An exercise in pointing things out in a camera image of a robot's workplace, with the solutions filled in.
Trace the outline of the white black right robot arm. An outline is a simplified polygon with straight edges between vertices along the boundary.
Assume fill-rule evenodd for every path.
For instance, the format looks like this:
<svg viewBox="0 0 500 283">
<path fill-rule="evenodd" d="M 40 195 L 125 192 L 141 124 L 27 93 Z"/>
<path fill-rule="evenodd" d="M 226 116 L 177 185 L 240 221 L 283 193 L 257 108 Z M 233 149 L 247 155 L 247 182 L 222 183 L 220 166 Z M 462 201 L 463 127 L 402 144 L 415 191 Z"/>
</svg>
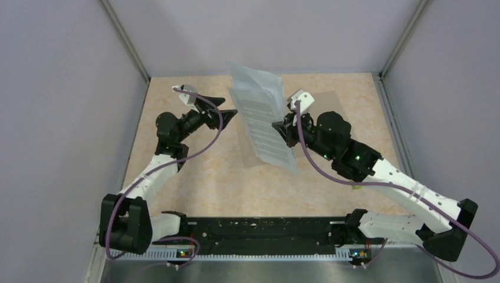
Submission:
<svg viewBox="0 0 500 283">
<path fill-rule="evenodd" d="M 346 236 L 354 243 L 386 238 L 422 246 L 431 255 L 456 262 L 478 206 L 470 199 L 444 197 L 401 172 L 377 150 L 351 137 L 351 124 L 334 111 L 314 120 L 301 116 L 306 148 L 331 162 L 343 178 L 369 187 L 398 203 L 408 215 L 355 209 L 346 215 Z"/>
</svg>

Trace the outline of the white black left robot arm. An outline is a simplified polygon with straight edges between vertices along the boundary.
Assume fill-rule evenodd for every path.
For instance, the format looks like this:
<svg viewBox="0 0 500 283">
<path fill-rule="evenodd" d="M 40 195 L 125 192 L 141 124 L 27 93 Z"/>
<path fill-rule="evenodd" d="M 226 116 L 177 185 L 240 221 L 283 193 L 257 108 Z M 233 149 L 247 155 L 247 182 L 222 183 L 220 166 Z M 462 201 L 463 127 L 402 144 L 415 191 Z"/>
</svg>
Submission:
<svg viewBox="0 0 500 283">
<path fill-rule="evenodd" d="M 108 251 L 141 255 L 151 243 L 164 237 L 179 244 L 189 236 L 189 228 L 183 224 L 184 214 L 163 212 L 151 217 L 149 204 L 190 159 L 189 148 L 183 141 L 203 125 L 220 134 L 237 110 L 220 110 L 225 102 L 222 97 L 186 93 L 179 97 L 190 110 L 180 117 L 170 112 L 158 115 L 158 142 L 151 161 L 128 187 L 106 195 L 101 202 L 99 244 Z"/>
</svg>

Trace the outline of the printed white paper sheets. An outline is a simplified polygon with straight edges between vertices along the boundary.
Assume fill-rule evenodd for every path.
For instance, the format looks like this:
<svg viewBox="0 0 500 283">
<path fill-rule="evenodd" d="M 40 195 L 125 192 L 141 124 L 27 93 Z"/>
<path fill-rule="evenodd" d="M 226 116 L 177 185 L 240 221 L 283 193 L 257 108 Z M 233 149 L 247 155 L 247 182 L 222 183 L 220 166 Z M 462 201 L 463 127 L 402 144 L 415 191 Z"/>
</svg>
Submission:
<svg viewBox="0 0 500 283">
<path fill-rule="evenodd" d="M 238 111 L 236 117 L 243 164 L 252 168 L 271 164 L 298 173 L 292 149 L 287 147 L 272 123 L 282 121 L 274 99 L 264 90 L 228 88 Z"/>
</svg>

